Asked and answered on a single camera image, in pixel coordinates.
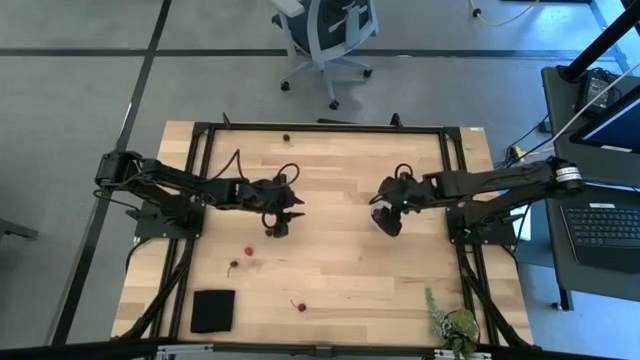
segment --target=gray office chair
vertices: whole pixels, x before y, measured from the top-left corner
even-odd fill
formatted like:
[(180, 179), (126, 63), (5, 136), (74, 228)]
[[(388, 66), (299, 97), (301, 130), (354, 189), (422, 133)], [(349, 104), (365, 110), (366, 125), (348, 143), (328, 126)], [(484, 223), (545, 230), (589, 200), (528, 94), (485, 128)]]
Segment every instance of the gray office chair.
[(373, 70), (342, 56), (378, 34), (378, 18), (373, 0), (271, 0), (278, 14), (271, 21), (287, 37), (287, 55), (294, 60), (296, 48), (310, 58), (280, 80), (280, 89), (288, 91), (294, 76), (312, 68), (322, 71), (331, 98), (329, 107), (340, 105), (333, 92), (330, 64), (340, 64), (363, 70), (369, 78)]

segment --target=concrete floor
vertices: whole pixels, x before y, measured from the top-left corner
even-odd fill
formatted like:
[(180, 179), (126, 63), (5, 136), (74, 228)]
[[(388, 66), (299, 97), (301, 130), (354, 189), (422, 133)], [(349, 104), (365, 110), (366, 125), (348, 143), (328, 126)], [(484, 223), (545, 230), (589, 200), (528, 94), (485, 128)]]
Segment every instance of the concrete floor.
[[(481, 3), (483, 14), (496, 21), (527, 6)], [(0, 49), (146, 48), (161, 4), (5, 0)], [(496, 29), (472, 19), (464, 1), (403, 0), (398, 6), (378, 0), (376, 5), (381, 34), (366, 49), (581, 50), (600, 33), (586, 5), (540, 5)], [(603, 13), (609, 6), (603, 0)], [(270, 24), (273, 13), (266, 0), (174, 1), (159, 47), (280, 49), (284, 40)], [(36, 242), (5, 237), (0, 243), (0, 348), (47, 342), (94, 203), (97, 159), (113, 148), (142, 60), (0, 56), (5, 85), (0, 89), (0, 217), (40, 231)], [(405, 124), (484, 127), (494, 160), (500, 161), (505, 147), (546, 114), (540, 69), (566, 63), (557, 58), (359, 60), (370, 63), (374, 75), (364, 82), (359, 74), (340, 71), (335, 86), (341, 107), (335, 112), (327, 108), (319, 74), (298, 78), (290, 92), (279, 90), (280, 76), (291, 67), (285, 57), (157, 57), (128, 148), (152, 156), (165, 121), (220, 121), (223, 111), (234, 122), (311, 123), (324, 117), (379, 124), (398, 112)], [(603, 60), (597, 65), (620, 72), (610, 58)], [(522, 145), (531, 147), (542, 138), (533, 135)], [(133, 228), (121, 207), (110, 207), (70, 342), (109, 337)], [(640, 304), (577, 294), (576, 311), (558, 313), (548, 307), (558, 296), (553, 271), (522, 265), (520, 274), (536, 344), (640, 357), (634, 338), (640, 325), (629, 320)]]

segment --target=laptop keyboard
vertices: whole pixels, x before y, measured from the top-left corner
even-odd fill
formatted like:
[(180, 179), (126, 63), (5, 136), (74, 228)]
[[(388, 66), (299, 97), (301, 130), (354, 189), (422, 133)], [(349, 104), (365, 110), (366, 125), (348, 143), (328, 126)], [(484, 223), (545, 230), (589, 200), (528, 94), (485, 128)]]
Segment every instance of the laptop keyboard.
[(574, 246), (640, 247), (640, 210), (562, 208)]

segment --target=wooden tabletop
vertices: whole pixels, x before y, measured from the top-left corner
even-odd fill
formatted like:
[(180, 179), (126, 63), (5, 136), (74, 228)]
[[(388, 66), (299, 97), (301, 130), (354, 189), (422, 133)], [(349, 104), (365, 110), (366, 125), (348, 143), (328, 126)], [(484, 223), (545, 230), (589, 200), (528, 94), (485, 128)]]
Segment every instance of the wooden tabletop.
[[(183, 169), (193, 122), (167, 123), (158, 159)], [(484, 131), (462, 128), (468, 170), (492, 168)], [(424, 290), (430, 287), (444, 312), (463, 307), (455, 249), (448, 241), (444, 209), (410, 214), (402, 233), (391, 238), (369, 220), (368, 200), (401, 162), (415, 174), (442, 171), (437, 136), (226, 131), (215, 134), (209, 174), (219, 171), (236, 149), (244, 175), (272, 178), (289, 162), (301, 168), (291, 185), (306, 216), (290, 224), (281, 239), (265, 235), (260, 216), (208, 208), (196, 242), (179, 338), (268, 344), (439, 346)], [(450, 144), (452, 164), (455, 152)], [(194, 169), (199, 169), (201, 156)], [(237, 176), (235, 165), (224, 176)], [(151, 240), (132, 257), (113, 335), (129, 329), (149, 305), (158, 284), (167, 240)], [(244, 254), (245, 247), (254, 254)], [(500, 247), (484, 246), (491, 295), (518, 334), (531, 342), (529, 322), (512, 258)], [(227, 270), (231, 261), (239, 266)], [(189, 331), (194, 290), (236, 290), (230, 332)], [(304, 303), (303, 313), (291, 304)], [(486, 342), (482, 307), (476, 314)], [(165, 307), (161, 334), (168, 333), (173, 297)]]

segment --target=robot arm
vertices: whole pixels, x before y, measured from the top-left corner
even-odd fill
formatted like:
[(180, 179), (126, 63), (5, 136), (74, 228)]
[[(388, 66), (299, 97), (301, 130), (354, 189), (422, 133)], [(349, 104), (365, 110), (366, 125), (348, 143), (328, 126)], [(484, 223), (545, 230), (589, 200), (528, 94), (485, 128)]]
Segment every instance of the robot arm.
[[(398, 174), (403, 166), (410, 172)], [(481, 173), (444, 171), (422, 176), (418, 182), (413, 170), (401, 164), (394, 177), (384, 179), (378, 194), (369, 202), (383, 202), (375, 210), (373, 220), (390, 236), (402, 228), (401, 216), (433, 207), (448, 207), (461, 212), (465, 228), (478, 230), (495, 222), (511, 222), (509, 212), (524, 204), (547, 197), (576, 194), (581, 191), (582, 177), (576, 166), (551, 157), (516, 168)], [(483, 202), (472, 200), (476, 194), (510, 190), (504, 195)]]
[[(166, 222), (177, 226), (189, 223), (189, 203), (201, 201), (218, 210), (250, 211), (263, 215), (264, 226), (274, 237), (286, 236), (287, 223), (302, 213), (285, 213), (295, 204), (304, 204), (289, 187), (284, 174), (250, 182), (240, 178), (206, 179), (166, 166), (155, 159), (144, 159), (135, 152), (105, 154), (96, 175), (96, 184), (109, 191), (128, 191), (159, 209)], [(162, 187), (180, 191), (171, 194)], [(128, 210), (134, 219), (149, 216), (140, 210)], [(276, 218), (267, 225), (265, 215)]]

